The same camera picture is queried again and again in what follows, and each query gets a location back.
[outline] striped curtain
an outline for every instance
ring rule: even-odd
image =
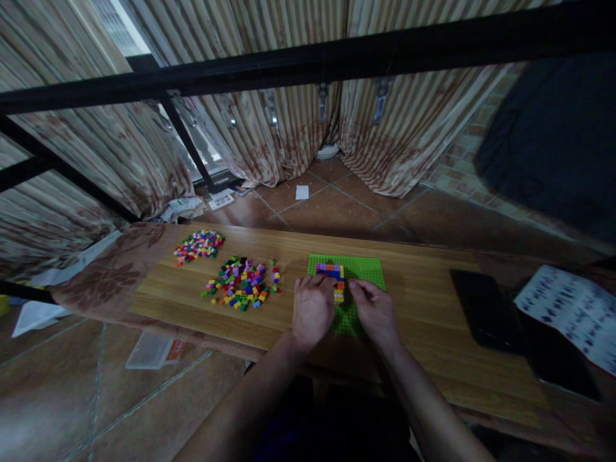
[[[89,2],[0,2],[0,91],[131,72]],[[193,195],[187,168],[141,104],[12,119],[134,214],[156,216]],[[0,168],[28,154],[0,138]],[[0,196],[0,277],[61,266],[127,225],[62,176],[47,172]]]
[[[124,0],[162,65],[243,55],[534,8],[550,0]],[[500,80],[506,66],[398,76],[381,123],[379,80],[334,83],[319,124],[304,85],[194,98],[217,149],[244,178],[274,186],[301,175],[324,142],[373,191],[403,197]],[[271,126],[276,110],[277,126]]]

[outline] dark fabric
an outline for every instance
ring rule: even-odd
[[[531,63],[475,157],[499,194],[616,243],[616,53]]]
[[[399,404],[337,386],[330,388],[325,409],[316,409],[312,401],[311,381],[299,377],[285,393],[253,462],[419,461]]]

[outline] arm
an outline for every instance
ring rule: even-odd
[[[493,461],[402,343],[391,295],[368,281],[350,281],[349,289],[361,325],[389,370],[426,460]]]
[[[267,415],[334,320],[334,286],[323,275],[295,283],[293,320],[276,345],[214,408],[174,459],[235,461],[252,453],[257,422]]]

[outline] beige curtain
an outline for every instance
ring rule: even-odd
[[[130,72],[89,2],[0,3],[0,91]],[[143,218],[193,195],[171,139],[141,103],[13,116],[13,120]],[[6,167],[28,154],[0,140]],[[0,277],[58,266],[127,223],[54,172],[0,196]]]
[[[183,64],[534,8],[549,0],[124,0],[160,62]],[[402,197],[501,78],[505,66],[398,76],[373,125],[378,80],[335,83],[319,124],[312,86],[198,98],[237,175],[273,186],[301,175],[324,142],[373,191]],[[273,95],[271,127],[264,95]],[[234,119],[236,128],[229,120]]]

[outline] hand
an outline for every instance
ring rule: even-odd
[[[391,295],[369,281],[352,279],[348,288],[357,303],[362,327],[379,348],[400,341]]]
[[[313,349],[334,320],[334,278],[305,276],[295,281],[291,330],[303,347]]]

